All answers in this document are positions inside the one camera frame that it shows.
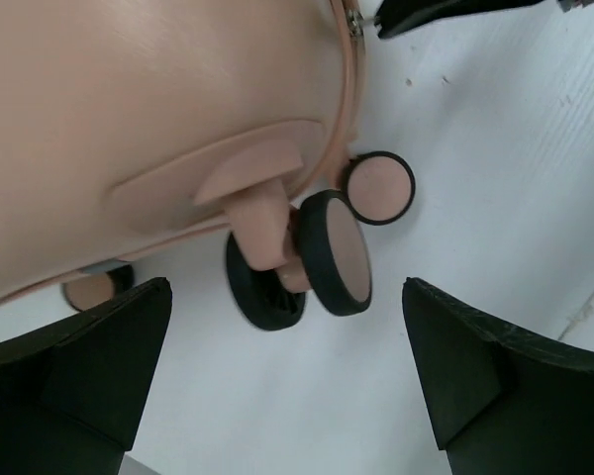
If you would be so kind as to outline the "pink hard-shell suitcase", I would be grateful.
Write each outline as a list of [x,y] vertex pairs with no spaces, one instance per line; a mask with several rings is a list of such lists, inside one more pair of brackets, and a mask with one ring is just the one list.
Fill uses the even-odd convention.
[[364,79],[356,1],[0,1],[0,305],[61,285],[82,310],[132,263],[228,229],[256,327],[372,297],[362,224],[397,221],[398,155],[348,153]]

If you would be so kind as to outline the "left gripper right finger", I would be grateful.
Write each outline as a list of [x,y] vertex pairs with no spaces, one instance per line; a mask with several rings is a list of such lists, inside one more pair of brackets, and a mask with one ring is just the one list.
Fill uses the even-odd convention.
[[402,309],[438,449],[454,474],[594,474],[594,352],[409,278]]

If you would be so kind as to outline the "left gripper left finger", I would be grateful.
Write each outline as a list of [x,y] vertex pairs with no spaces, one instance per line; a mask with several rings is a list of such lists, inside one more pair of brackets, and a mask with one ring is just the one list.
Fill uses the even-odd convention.
[[0,474],[116,474],[172,310],[165,278],[0,342]]

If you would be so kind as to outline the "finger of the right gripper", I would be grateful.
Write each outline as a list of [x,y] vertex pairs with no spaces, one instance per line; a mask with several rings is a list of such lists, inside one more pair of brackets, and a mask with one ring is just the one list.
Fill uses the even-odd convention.
[[390,40],[431,22],[496,11],[520,9],[542,0],[384,0],[375,14],[377,36]]

